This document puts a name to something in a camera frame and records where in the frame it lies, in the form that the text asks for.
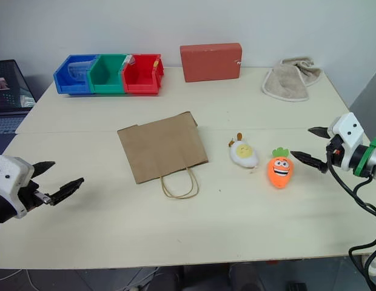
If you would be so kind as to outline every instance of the paper bag handle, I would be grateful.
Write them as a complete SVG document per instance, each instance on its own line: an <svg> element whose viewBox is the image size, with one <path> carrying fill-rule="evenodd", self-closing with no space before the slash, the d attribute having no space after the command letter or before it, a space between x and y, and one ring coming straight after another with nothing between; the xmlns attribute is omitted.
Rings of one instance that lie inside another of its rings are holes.
<svg viewBox="0 0 376 291"><path fill-rule="evenodd" d="M164 177L160 176L161 187L163 188L163 192L167 197L175 198L175 199L189 199L189 198L195 197L199 193L199 184L198 184L198 181L196 180L195 174L193 174L193 171L188 167L186 168L186 170L189 174L189 178L190 178L190 182L191 182L191 188L187 193L185 193L183 195L172 194L165 185ZM195 185L196 185L196 192L192 193L193 189L195 188L194 187Z"/></svg>

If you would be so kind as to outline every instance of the sticker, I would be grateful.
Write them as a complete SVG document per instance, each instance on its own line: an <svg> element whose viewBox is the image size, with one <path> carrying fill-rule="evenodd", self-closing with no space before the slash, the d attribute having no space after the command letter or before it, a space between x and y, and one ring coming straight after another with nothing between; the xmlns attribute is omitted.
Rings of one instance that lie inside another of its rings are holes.
<svg viewBox="0 0 376 291"><path fill-rule="evenodd" d="M135 59L133 55L127 55L125 60L123 61L122 65L125 66L125 64L133 65L135 63Z"/></svg>

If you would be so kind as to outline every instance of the cable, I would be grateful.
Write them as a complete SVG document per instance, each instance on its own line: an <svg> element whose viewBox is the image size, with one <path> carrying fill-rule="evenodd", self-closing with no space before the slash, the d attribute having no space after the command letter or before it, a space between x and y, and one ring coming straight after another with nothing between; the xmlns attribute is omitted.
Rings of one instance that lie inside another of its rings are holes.
<svg viewBox="0 0 376 291"><path fill-rule="evenodd" d="M26 271L26 275L28 276L28 280L29 280L30 285L31 285L36 291L40 291L36 286L33 285L33 283L32 283L32 279L30 279L29 271L28 271L28 270L25 270L25 271Z"/></svg>
<svg viewBox="0 0 376 291"><path fill-rule="evenodd" d="M6 280L6 279L9 279L10 277L12 277L12 276L14 276L14 275L17 275L17 274L18 274L19 272L21 272L21 271L22 271L22 269L20 269L20 270L14 272L14 273L12 273L12 274L10 274L9 276L3 277L3 278L0 279L0 281L3 281L3 280Z"/></svg>
<svg viewBox="0 0 376 291"><path fill-rule="evenodd" d="M358 271L363 274L364 273L364 270L362 268L362 266L359 266L358 263L356 262L355 258L354 258L354 255L353 255L353 252L356 251L356 250L363 250L363 249L368 249L370 247L373 247L376 245L376 239L373 240L372 242L368 243L368 244L363 244L363 245L360 245L360 246L355 246L355 247L351 247L349 250L348 250L348 255L352 261L352 263L355 265L355 267L358 269Z"/></svg>
<svg viewBox="0 0 376 291"><path fill-rule="evenodd" d="M130 284L130 285L126 285L125 287L123 287L123 288L119 288L119 289L116 289L115 291L125 291L125 289L127 289L127 288L130 288L130 287L134 287L134 286L139 285L141 282L145 281L147 278L149 278L149 277L152 276L155 272L157 272L158 269L159 269L159 267L157 267L153 272L151 272L150 274L146 275L144 278L142 278L141 280L137 281L136 283L133 283L133 284Z"/></svg>
<svg viewBox="0 0 376 291"><path fill-rule="evenodd" d="M127 283L127 285L130 285L131 282L133 282L134 278L137 277L137 275L140 273L140 271L142 271L143 268L140 268L134 276L132 276L132 278L130 279L130 281Z"/></svg>
<svg viewBox="0 0 376 291"><path fill-rule="evenodd" d="M150 284L150 282L152 282L152 280L149 280L148 282L146 282L145 284L143 284L143 285L141 286L140 290L144 290L144 288L145 288L146 286L148 286L148 285Z"/></svg>
<svg viewBox="0 0 376 291"><path fill-rule="evenodd" d="M332 152L327 152L327 165L328 165L328 169L329 171L331 172L332 176L335 178L335 180L339 183L339 185L341 185L341 187L348 193L350 194L351 197L353 197L353 199L355 200L355 202L360 206L362 207L363 209L365 209L365 211L369 212L370 214L374 215L376 217L376 212L373 210L373 209L369 209L367 207L367 204L363 202L362 199L360 199L358 196L357 196L357 191L359 190L360 187L366 185L366 184L369 184L371 181L372 181L372 176L369 176L369 179L367 181L364 181L360 184L358 184L354 190L356 190L356 192L354 193L353 190L351 190L344 182L343 180L339 177L339 175L336 173L336 171L334 170L334 167L332 166Z"/></svg>
<svg viewBox="0 0 376 291"><path fill-rule="evenodd" d="M354 187L353 190L351 190L344 182L343 180L339 177L339 175L336 173L336 171L334 170L334 167L332 166L332 158L333 158L333 153L332 151L330 150L327 150L327 165L328 165L328 169L329 171L331 172L332 176L335 178L335 180L339 183L339 185L341 185L341 187L348 193L350 194L351 197L353 197L353 199L355 200L355 202L362 208L362 209L365 209L365 211L369 212L370 214L374 215L376 217L376 207L372 204L369 204L369 203L365 203L358 195L357 195L357 192L358 190L369 184L371 181L372 181L372 176L369 175L368 176L368 180L366 181L363 181L361 183L359 183L358 185L356 185ZM376 239L373 240L372 242L370 242L369 244L364 244L362 246L355 246L355 247L351 247L349 249L349 257L352 261L352 263L354 264L354 266L358 269L358 271L361 273L361 275L364 277L364 279L366 280L366 283L367 285L369 286L370 290L372 291L376 291L376 285L374 284L374 282L371 281L370 279L370 276L369 276L369 266L371 264L371 262L373 261L373 259L376 257L376 250L369 256L369 258L367 259L366 261L366 264L364 265L364 267L362 266L359 266L358 263L356 262L355 258L354 258L354 255L353 255L353 252L356 251L356 250L363 250L363 249L367 249L369 247L373 247L376 245Z"/></svg>

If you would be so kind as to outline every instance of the laptop keyboard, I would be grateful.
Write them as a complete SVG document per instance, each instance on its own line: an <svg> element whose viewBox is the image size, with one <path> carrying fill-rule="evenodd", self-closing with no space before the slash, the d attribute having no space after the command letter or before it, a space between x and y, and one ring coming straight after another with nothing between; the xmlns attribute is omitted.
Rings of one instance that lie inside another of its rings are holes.
<svg viewBox="0 0 376 291"><path fill-rule="evenodd" d="M15 133L24 117L0 118L0 135L5 133Z"/></svg>

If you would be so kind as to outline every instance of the green bin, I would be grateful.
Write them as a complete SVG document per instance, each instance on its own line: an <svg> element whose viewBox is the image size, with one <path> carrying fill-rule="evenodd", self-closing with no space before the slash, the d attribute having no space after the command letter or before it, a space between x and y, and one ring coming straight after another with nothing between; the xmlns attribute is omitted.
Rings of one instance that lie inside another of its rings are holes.
<svg viewBox="0 0 376 291"><path fill-rule="evenodd" d="M93 93L125 93L122 83L123 62L126 55L99 55L87 71L90 89Z"/></svg>

